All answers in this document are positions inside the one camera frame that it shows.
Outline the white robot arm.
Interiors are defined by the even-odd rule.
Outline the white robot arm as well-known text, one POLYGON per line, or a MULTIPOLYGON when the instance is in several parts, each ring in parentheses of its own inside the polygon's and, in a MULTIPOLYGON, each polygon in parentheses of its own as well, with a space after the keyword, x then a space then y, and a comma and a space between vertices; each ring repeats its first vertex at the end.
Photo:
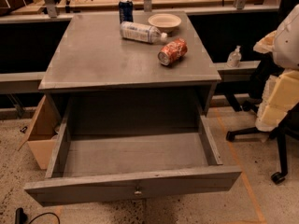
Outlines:
POLYGON ((278 26, 269 49, 284 72, 270 76, 265 83, 255 122, 262 132, 274 130, 299 102, 299 5, 278 26))

